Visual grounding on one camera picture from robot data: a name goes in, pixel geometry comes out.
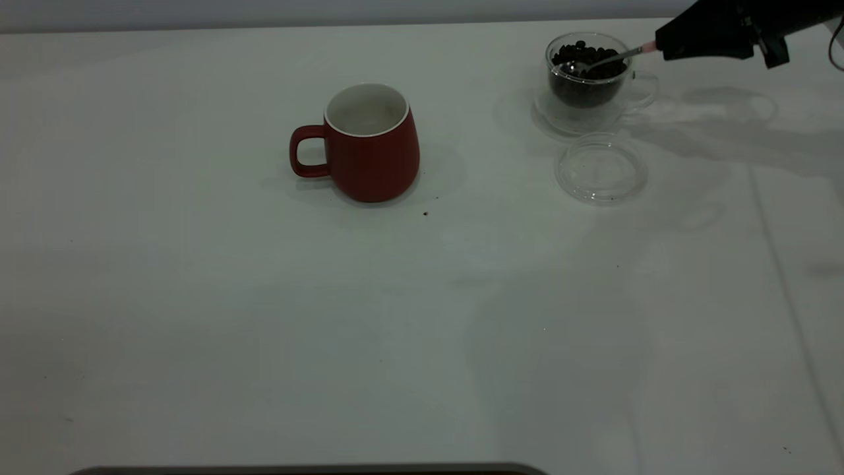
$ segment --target white tabletop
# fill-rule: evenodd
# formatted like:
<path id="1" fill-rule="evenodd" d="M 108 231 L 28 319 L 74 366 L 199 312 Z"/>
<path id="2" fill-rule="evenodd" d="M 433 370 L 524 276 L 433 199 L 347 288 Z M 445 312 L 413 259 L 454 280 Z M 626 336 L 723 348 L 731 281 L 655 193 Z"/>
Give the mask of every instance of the white tabletop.
<path id="1" fill-rule="evenodd" d="M 0 37 L 2 472 L 844 472 L 829 31 L 772 71 L 644 57 L 662 97 L 617 127 L 644 194 L 599 209 L 553 178 L 547 43 L 664 22 Z M 417 119 L 389 205 L 289 169 L 293 129 L 364 80 Z"/>

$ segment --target spoon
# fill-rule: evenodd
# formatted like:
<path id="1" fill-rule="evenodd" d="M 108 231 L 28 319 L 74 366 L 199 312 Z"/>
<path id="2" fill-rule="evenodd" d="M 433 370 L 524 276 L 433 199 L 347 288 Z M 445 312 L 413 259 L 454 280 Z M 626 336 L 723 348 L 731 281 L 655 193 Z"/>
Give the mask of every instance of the spoon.
<path id="1" fill-rule="evenodd" d="M 589 69 L 596 68 L 602 64 L 611 63 L 613 61 L 618 61 L 620 59 L 624 59 L 626 57 L 636 56 L 637 54 L 642 54 L 644 52 L 655 52 L 657 50 L 657 43 L 655 41 L 650 41 L 645 43 L 638 48 L 633 48 L 631 50 L 621 52 L 615 56 L 608 57 L 606 59 L 602 59 L 597 63 L 586 64 L 583 61 L 571 60 L 566 61 L 558 65 L 556 68 L 559 71 L 562 71 L 566 74 L 571 74 L 573 76 L 581 76 L 589 71 Z"/>

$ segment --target red mug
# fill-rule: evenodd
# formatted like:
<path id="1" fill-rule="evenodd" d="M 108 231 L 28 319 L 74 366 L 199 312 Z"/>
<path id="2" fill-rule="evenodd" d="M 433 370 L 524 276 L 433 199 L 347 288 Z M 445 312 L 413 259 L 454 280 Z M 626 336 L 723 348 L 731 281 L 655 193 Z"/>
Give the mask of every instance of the red mug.
<path id="1" fill-rule="evenodd" d="M 404 193 L 419 172 L 419 137 L 408 100 L 387 85 L 353 85 L 325 108 L 322 125 L 290 137 L 290 166 L 300 177 L 330 176 L 352 199 L 387 201 Z M 324 139 L 326 163 L 302 165 L 299 142 Z"/>

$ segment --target glass cup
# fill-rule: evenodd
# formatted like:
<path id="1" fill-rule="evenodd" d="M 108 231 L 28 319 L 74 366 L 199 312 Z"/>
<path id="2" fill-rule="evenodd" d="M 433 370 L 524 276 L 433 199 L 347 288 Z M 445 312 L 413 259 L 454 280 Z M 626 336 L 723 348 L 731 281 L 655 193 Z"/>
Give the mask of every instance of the glass cup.
<path id="1" fill-rule="evenodd" d="M 625 52 L 630 48 L 603 33 L 569 33 L 554 38 L 545 48 L 548 87 L 542 88 L 534 101 L 539 113 L 548 123 L 567 134 L 588 134 L 607 128 L 626 112 L 637 112 L 656 99 L 659 90 L 657 77 L 646 71 L 635 71 L 634 58 L 623 61 L 627 69 L 607 79 L 583 79 L 556 69 L 552 58 L 564 45 L 586 42 L 587 47 L 614 49 Z M 630 83 L 647 83 L 647 97 L 631 101 Z"/>

